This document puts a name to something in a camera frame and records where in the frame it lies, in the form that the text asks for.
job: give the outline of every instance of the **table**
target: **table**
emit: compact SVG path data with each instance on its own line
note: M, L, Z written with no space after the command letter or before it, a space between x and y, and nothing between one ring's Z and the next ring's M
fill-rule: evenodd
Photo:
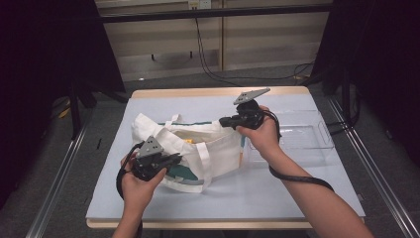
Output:
M155 89L133 93L86 214L91 228L115 228L123 200L115 188L119 161L131 149L131 123L140 113L162 121L180 113L188 121L208 121L235 114L233 101L243 91L261 88ZM306 87L272 87L257 102L276 110L316 110ZM335 150L317 166L304 167L324 179L360 217L365 213ZM309 229L311 225L282 183L267 168L243 169L214 178L202 193L159 186L144 214L153 229Z

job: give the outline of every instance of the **wooden table edge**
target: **wooden table edge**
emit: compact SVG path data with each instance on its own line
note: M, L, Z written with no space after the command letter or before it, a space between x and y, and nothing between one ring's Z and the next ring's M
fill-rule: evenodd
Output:
M132 98L150 97L195 97L195 96L230 96L240 95L241 92L258 90L265 87L207 87L207 88L177 88L177 89L145 89L136 90ZM273 86L265 95L278 94L309 94L304 86Z

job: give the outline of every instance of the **hand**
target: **hand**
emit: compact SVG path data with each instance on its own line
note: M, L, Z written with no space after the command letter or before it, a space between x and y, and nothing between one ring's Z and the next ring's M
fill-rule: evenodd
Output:
M260 105L261 110L269 110L265 106ZM236 130L242 135L250 138L254 147L260 152L263 158L267 159L269 153L281 151L278 146L278 138L275 127L275 122L268 116L264 116L262 124L257 130L237 126Z
M133 167L134 159L135 154L132 155L125 166L125 170L128 172L123 176L122 181L124 212L141 212L143 214L143 211L152 200L156 187L163 180L163 177L166 174L166 169L161 170L151 180L144 181L136 178L133 173L130 172ZM125 160L125 158L121 160L121 166L123 166Z

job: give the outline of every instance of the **wire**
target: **wire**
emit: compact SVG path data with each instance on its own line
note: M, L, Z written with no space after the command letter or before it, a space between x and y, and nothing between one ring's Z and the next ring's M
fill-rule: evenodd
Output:
M352 118L350 118L350 121L326 123L327 126L336 126L336 125L344 126L342 129L330 132L330 135L332 136L337 135L339 133L342 133L348 130L349 128L356 126L356 123L359 121L359 118L361 115L361 96L358 91L356 92L356 98L355 98L355 101L353 102L353 110L355 111L355 115Z
M195 25L197 27L197 41L198 41L198 51L200 54L200 61L201 61L201 66L204 70L204 72L212 79L217 80L217 81L223 81L226 83L230 83L236 86L240 86L236 83L230 82L230 81L226 81L223 79L265 79L265 80L280 80L280 79L289 79L289 78L296 78L296 75L303 72L309 65L313 64L315 62L307 62L307 63L303 63L300 65L297 65L293 71L293 75L289 75L289 76L283 76L283 77L251 77L251 76L222 76L222 75L218 75L216 73L214 73L213 71L210 70L209 66L207 65L207 61L206 61L206 57L204 55L204 47L203 47L203 42L201 40L201 33L200 33L200 29L198 26L198 20L195 19ZM304 66L301 70L299 70L298 72L296 72L296 70L301 67Z

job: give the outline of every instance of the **dark background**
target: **dark background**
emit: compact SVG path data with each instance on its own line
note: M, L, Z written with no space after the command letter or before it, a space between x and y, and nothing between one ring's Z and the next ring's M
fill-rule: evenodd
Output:
M57 98L71 86L95 90L86 82L124 85L103 25L65 21L98 16L94 1L2 1L0 11L1 207L36 157Z

